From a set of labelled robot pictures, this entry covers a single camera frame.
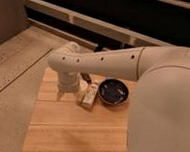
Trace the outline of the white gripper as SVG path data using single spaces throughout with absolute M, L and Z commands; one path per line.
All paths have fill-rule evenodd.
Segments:
M 79 74 L 72 72 L 59 72 L 58 77 L 58 97 L 61 99 L 67 93 L 77 93 L 80 87 Z

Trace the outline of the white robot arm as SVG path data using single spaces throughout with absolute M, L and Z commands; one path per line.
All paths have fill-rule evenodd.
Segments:
M 80 72 L 136 83 L 127 152 L 190 152 L 190 48 L 149 46 L 85 54 L 71 41 L 54 50 L 48 64 L 64 92 L 79 86 Z

